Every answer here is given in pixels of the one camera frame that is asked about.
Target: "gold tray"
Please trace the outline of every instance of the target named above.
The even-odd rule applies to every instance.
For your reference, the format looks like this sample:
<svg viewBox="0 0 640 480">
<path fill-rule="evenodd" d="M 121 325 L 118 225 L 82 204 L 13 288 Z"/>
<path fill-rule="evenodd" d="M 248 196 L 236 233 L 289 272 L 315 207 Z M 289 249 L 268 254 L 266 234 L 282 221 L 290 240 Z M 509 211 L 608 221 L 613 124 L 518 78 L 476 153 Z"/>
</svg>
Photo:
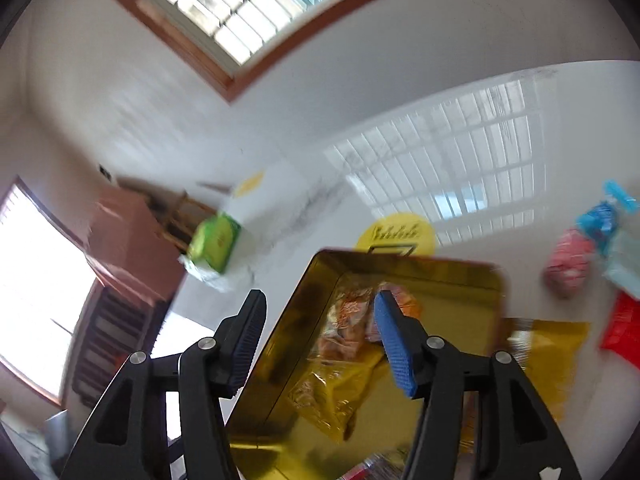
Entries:
<svg viewBox="0 0 640 480">
<path fill-rule="evenodd" d="M 422 324 L 460 351 L 488 354 L 496 341 L 504 284 L 487 264 L 322 250 L 298 283 L 247 381 L 226 431 L 246 480 L 336 480 L 376 452 L 410 447 L 421 403 L 407 399 L 388 364 L 342 443 L 297 415 L 287 393 L 306 368 L 335 291 L 350 283 L 405 286 L 422 305 Z"/>
</svg>

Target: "light blue package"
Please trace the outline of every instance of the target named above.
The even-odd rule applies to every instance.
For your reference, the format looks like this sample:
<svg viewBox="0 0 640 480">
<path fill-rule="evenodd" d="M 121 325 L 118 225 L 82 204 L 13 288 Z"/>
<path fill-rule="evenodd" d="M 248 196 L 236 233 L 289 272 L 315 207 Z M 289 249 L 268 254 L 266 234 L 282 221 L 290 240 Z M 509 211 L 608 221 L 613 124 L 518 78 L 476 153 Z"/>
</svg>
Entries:
<svg viewBox="0 0 640 480">
<path fill-rule="evenodd" d="M 604 277 L 640 301 L 640 240 L 620 230 L 609 243 Z"/>
<path fill-rule="evenodd" d="M 620 213 L 638 212 L 638 202 L 614 180 L 604 183 L 606 198 L 597 206 L 578 216 L 576 225 L 580 231 L 591 238 L 601 254 L 607 254 L 607 246 L 618 230 Z"/>
</svg>

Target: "glossy tabletop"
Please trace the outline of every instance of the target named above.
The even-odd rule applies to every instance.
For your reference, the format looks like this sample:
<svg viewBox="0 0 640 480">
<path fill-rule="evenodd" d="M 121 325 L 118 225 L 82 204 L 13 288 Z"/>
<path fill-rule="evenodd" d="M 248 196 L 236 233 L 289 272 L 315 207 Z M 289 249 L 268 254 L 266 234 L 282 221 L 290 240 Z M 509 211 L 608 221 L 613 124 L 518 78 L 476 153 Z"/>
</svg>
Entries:
<svg viewBox="0 0 640 480">
<path fill-rule="evenodd" d="M 436 255 L 503 269 L 507 316 L 592 323 L 561 429 L 583 478 L 599 479 L 640 419 L 640 370 L 597 348 L 616 295 L 599 262 L 570 301 L 553 297 L 540 272 L 605 180 L 640 196 L 639 96 L 640 63 L 580 62 L 496 76 L 323 132 L 256 168 L 260 185 L 229 200 L 224 209 L 242 224 L 230 290 L 187 276 L 154 354 L 215 330 L 251 288 L 268 300 L 263 345 L 318 250 L 352 248 L 376 218 L 415 212 L 436 231 Z"/>
</svg>

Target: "silver screw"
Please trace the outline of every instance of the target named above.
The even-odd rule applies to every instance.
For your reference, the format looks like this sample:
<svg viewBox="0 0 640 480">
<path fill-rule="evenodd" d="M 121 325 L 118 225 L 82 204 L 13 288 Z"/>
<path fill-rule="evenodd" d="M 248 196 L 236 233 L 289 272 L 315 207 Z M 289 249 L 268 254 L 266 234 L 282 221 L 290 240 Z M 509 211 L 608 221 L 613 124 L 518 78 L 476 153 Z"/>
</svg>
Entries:
<svg viewBox="0 0 640 480">
<path fill-rule="evenodd" d="M 502 363 L 503 365 L 508 365 L 511 362 L 511 354 L 502 351 L 496 352 L 495 360 L 499 363 Z"/>
<path fill-rule="evenodd" d="M 145 360 L 146 354 L 144 352 L 133 352 L 133 354 L 131 354 L 131 357 L 129 358 L 129 361 L 131 361 L 131 363 L 135 365 L 139 365 L 140 363 L 145 362 Z"/>
<path fill-rule="evenodd" d="M 427 339 L 427 346 L 435 350 L 440 350 L 444 346 L 444 339 L 436 335 Z"/>
<path fill-rule="evenodd" d="M 216 340 L 212 337 L 203 337 L 200 341 L 198 341 L 198 348 L 201 350 L 209 350 L 216 345 Z"/>
</svg>

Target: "red wrapper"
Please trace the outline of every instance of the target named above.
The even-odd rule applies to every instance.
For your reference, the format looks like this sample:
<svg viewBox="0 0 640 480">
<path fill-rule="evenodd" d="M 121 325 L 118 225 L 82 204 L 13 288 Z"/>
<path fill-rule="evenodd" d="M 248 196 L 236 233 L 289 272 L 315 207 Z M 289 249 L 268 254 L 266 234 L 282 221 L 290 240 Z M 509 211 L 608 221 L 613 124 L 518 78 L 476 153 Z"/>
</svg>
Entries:
<svg viewBox="0 0 640 480">
<path fill-rule="evenodd" d="M 587 277 L 595 248 L 578 229 L 565 231 L 542 273 L 549 289 L 560 298 L 574 295 Z"/>
<path fill-rule="evenodd" d="M 640 368 L 640 302 L 620 292 L 600 348 L 613 350 Z"/>
</svg>

